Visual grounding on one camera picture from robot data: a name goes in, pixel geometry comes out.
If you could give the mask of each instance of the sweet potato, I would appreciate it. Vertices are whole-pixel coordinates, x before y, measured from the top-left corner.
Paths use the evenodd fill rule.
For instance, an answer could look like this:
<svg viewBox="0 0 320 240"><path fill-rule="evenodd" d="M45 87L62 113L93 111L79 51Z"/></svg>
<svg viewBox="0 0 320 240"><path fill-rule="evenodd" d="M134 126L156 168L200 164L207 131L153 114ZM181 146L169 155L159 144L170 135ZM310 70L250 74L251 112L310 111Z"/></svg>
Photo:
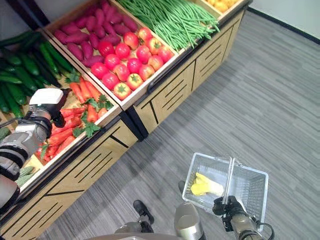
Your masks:
<svg viewBox="0 0 320 240"><path fill-rule="evenodd" d="M108 35L108 36L105 36L102 40L110 42L113 46L116 46L118 45L118 43L121 42L121 38L118 35L115 35L115 36Z"/></svg>
<svg viewBox="0 0 320 240"><path fill-rule="evenodd" d="M85 59L89 59L94 54L94 49L87 41L83 41L81 44L81 49L83 51L83 56Z"/></svg>
<svg viewBox="0 0 320 240"><path fill-rule="evenodd" d="M109 22L105 21L102 26L107 34L112 36L117 35L116 31L114 30L114 28L111 26Z"/></svg>
<svg viewBox="0 0 320 240"><path fill-rule="evenodd" d="M96 34L90 33L90 35L89 35L89 41L90 41L90 43L91 43L91 46L92 46L94 49L97 49L97 48L98 48L99 38L97 37Z"/></svg>
<svg viewBox="0 0 320 240"><path fill-rule="evenodd" d="M74 33L70 36L67 36L65 38L65 42L68 44L68 43L73 43L73 44L80 44L82 43L83 41L88 41L89 39L89 35L86 34L85 32L77 32L77 33Z"/></svg>
<svg viewBox="0 0 320 240"><path fill-rule="evenodd" d="M67 44L66 42L66 37L67 37L67 34L65 34L63 31L61 30L55 30L54 34L53 34L56 39L58 39L62 44Z"/></svg>
<svg viewBox="0 0 320 240"><path fill-rule="evenodd" d="M89 31L89 32L92 32L95 28L97 24L97 19L95 16L90 16L88 17L88 19L86 20L86 29Z"/></svg>
<svg viewBox="0 0 320 240"><path fill-rule="evenodd" d="M95 63L103 63L105 58L100 55L92 56L88 59L82 60L82 64L85 65L87 68L91 68Z"/></svg>
<svg viewBox="0 0 320 240"><path fill-rule="evenodd" d="M113 29L121 36L124 36L126 33L130 32L130 29L127 26L121 24L115 24Z"/></svg>
<svg viewBox="0 0 320 240"><path fill-rule="evenodd" d="M133 20L131 19L131 17L123 14L123 15L122 15L122 21L123 21L123 24L130 29L131 32L135 33L135 32L137 31L138 26L137 26L137 24L135 23L135 21L133 21Z"/></svg>
<svg viewBox="0 0 320 240"><path fill-rule="evenodd" d="M79 61L82 61L84 59L84 53L82 52L80 47L78 47L78 45L74 43L68 43L66 47Z"/></svg>

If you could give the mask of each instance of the tomato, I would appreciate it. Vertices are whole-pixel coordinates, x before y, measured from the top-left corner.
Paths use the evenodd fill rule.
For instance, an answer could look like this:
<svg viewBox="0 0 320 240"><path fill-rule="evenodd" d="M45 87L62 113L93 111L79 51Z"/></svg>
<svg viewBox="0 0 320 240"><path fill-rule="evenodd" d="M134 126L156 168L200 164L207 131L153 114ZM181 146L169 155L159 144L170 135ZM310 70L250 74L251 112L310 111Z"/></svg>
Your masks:
<svg viewBox="0 0 320 240"><path fill-rule="evenodd" d="M93 75L95 75L98 79L101 80L104 75L109 73L109 70L103 63L96 62L91 67L91 72L93 73Z"/></svg>
<svg viewBox="0 0 320 240"><path fill-rule="evenodd" d="M123 41L132 50L136 50L139 46L139 39L138 39L137 35L135 35L133 32L127 32L123 37Z"/></svg>
<svg viewBox="0 0 320 240"><path fill-rule="evenodd" d="M158 55L154 55L149 58L148 65L150 65L155 71L157 71L164 65L164 61Z"/></svg>
<svg viewBox="0 0 320 240"><path fill-rule="evenodd" d="M153 37L150 29L147 27L140 28L137 36L141 45L146 44L146 42Z"/></svg>
<svg viewBox="0 0 320 240"><path fill-rule="evenodd" d="M167 46L162 46L159 49L158 55L162 58L163 63L168 62L173 56L174 53Z"/></svg>
<svg viewBox="0 0 320 240"><path fill-rule="evenodd" d="M102 83L109 89L113 90L115 85L119 84L119 78L113 73L109 72L102 78Z"/></svg>
<svg viewBox="0 0 320 240"><path fill-rule="evenodd" d="M126 60L130 56L130 47L123 43L120 42L116 47L115 47L115 54L120 58L121 60Z"/></svg>
<svg viewBox="0 0 320 240"><path fill-rule="evenodd" d="M145 45L139 46L138 49L136 50L136 56L143 64L146 64L148 62L151 55L152 54L151 54L149 48Z"/></svg>
<svg viewBox="0 0 320 240"><path fill-rule="evenodd" d="M131 94L131 89L127 84L121 82L114 86L113 93L118 99L124 100Z"/></svg>
<svg viewBox="0 0 320 240"><path fill-rule="evenodd" d="M111 42L108 42L108 41L99 42L98 51L103 57L106 57L109 54L115 53L114 46L111 44Z"/></svg>
<svg viewBox="0 0 320 240"><path fill-rule="evenodd" d="M139 69L142 66L141 61L138 58L130 58L126 64L131 74L138 74Z"/></svg>
<svg viewBox="0 0 320 240"><path fill-rule="evenodd" d="M136 74L132 73L128 76L128 79L126 81L126 84L129 86L129 88L134 91L136 90L141 84L143 84L144 81L141 79L141 77Z"/></svg>
<svg viewBox="0 0 320 240"><path fill-rule="evenodd" d="M121 82L125 82L130 75L130 71L123 63L118 64L113 69L114 73L118 76Z"/></svg>
<svg viewBox="0 0 320 240"><path fill-rule="evenodd" d="M162 47L162 43L155 37L151 38L146 45L150 49L152 55L157 55L159 49Z"/></svg>
<svg viewBox="0 0 320 240"><path fill-rule="evenodd" d="M113 71L115 66L120 64L120 59L115 54L109 54L108 56L105 57L104 64L109 70Z"/></svg>
<svg viewBox="0 0 320 240"><path fill-rule="evenodd" d="M155 73L155 70L150 65L142 65L142 67L139 70L139 75L143 81L150 78L154 73Z"/></svg>

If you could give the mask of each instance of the robotic hand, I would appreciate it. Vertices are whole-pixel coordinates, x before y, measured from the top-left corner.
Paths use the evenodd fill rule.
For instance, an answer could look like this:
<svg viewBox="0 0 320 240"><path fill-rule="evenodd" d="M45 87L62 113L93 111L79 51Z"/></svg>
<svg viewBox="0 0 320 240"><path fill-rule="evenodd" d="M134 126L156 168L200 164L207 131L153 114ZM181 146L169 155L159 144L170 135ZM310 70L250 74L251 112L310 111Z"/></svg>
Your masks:
<svg viewBox="0 0 320 240"><path fill-rule="evenodd" d="M20 168L49 138L52 123L58 128L65 125L60 110L70 89L44 88L37 90L30 99L29 111L18 120L15 131L0 142L0 214L5 213L19 196L20 189L14 182Z"/></svg>

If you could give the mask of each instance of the green vegetable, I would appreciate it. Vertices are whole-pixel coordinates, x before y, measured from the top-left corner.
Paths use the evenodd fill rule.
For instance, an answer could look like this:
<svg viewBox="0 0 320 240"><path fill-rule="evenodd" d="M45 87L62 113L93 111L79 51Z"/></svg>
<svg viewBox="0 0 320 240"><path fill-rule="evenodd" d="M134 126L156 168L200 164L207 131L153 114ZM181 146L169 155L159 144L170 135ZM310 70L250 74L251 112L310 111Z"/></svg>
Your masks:
<svg viewBox="0 0 320 240"><path fill-rule="evenodd" d="M21 59L9 49L6 49L3 47L1 48L1 52L2 52L2 56L8 63L15 66L19 66L22 64Z"/></svg>
<svg viewBox="0 0 320 240"><path fill-rule="evenodd" d="M19 105L16 103L14 98L10 95L9 89L5 84L2 84L0 87L0 91L2 91L2 96L5 99L5 101L8 103L9 108L11 109L11 112L17 117L22 118L24 115L21 112Z"/></svg>
<svg viewBox="0 0 320 240"><path fill-rule="evenodd" d="M27 98L26 98L24 92L21 90L21 88L18 85L12 84L12 83L7 83L6 86L9 89L9 92L13 96L14 100L19 105L24 105L27 103Z"/></svg>
<svg viewBox="0 0 320 240"><path fill-rule="evenodd" d="M58 64L60 64L68 72L72 71L73 67L71 66L71 64L63 56L61 56L59 52L56 51L56 49L51 45L50 42L46 41L44 45L50 55L56 60Z"/></svg>
<svg viewBox="0 0 320 240"><path fill-rule="evenodd" d="M19 56L22 60L24 68L29 73L31 73L34 76L38 76L40 74L38 66L36 65L35 61L33 61L31 57L29 57L27 54L24 54L24 53L21 53Z"/></svg>
<svg viewBox="0 0 320 240"><path fill-rule="evenodd" d="M219 31L217 20L188 0L118 0L175 50L194 47L197 39Z"/></svg>
<svg viewBox="0 0 320 240"><path fill-rule="evenodd" d="M5 46L9 46L9 45L13 45L13 44L17 44L20 43L21 41L23 41L24 39L28 39L30 37L30 35L32 34L32 31L25 31L24 33L21 33L18 36L14 36L11 38L7 38L5 40L0 41L0 48L5 47Z"/></svg>
<svg viewBox="0 0 320 240"><path fill-rule="evenodd" d="M10 130L7 127L0 128L0 141L10 134Z"/></svg>
<svg viewBox="0 0 320 240"><path fill-rule="evenodd" d="M17 66L15 68L15 74L28 89L32 91L36 91L38 89L36 83L22 66Z"/></svg>
<svg viewBox="0 0 320 240"><path fill-rule="evenodd" d="M49 51L47 50L45 44L41 43L39 48L40 48L40 52L42 53L45 61L48 63L50 70L55 74L59 74L58 68L57 68L53 58L49 54Z"/></svg>

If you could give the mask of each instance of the wooden crate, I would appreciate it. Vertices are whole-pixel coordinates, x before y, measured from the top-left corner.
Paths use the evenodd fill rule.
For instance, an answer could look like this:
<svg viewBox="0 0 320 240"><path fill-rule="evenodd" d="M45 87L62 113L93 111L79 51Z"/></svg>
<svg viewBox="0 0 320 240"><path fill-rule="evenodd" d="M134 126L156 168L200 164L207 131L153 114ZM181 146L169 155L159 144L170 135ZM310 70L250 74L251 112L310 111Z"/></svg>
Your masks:
<svg viewBox="0 0 320 240"><path fill-rule="evenodd" d="M1 236L10 240L36 239L136 141L122 120L116 122L66 168L58 169L56 177L1 224Z"/></svg>
<svg viewBox="0 0 320 240"><path fill-rule="evenodd" d="M128 109L130 106L133 105L134 102L136 102L139 98L141 98L146 92L148 85L156 79L159 74L162 72L165 72L168 69L168 66L175 61L175 59L178 57L178 53L173 50L168 44L166 44L159 36L157 36L154 32L152 33L153 36L157 39L159 39L163 45L169 47L171 51L175 54L168 62L166 62L156 73L147 79L140 87L138 87L135 91L133 91L126 99L120 100L118 99L112 91L110 91L98 78L96 78L90 71L89 68L85 67L78 59L76 59L72 53L67 49L65 45L63 45L57 38L53 36L53 33L55 30L59 29L61 26L70 23L71 21L74 21L78 17L82 16L82 14L86 11L86 9L94 4L99 3L100 0L89 0L82 5L79 5L76 9L68 12L55 22L47 25L45 27L45 32L60 46L60 48L67 53L69 56L72 56L73 60L106 92L108 95L110 95L120 106L123 110ZM115 0L109 0L109 3L112 6L117 7L118 11L120 13L126 14L130 16L138 25L138 28L146 27L139 19L134 17L131 13L129 13L126 9L124 9L118 2Z"/></svg>

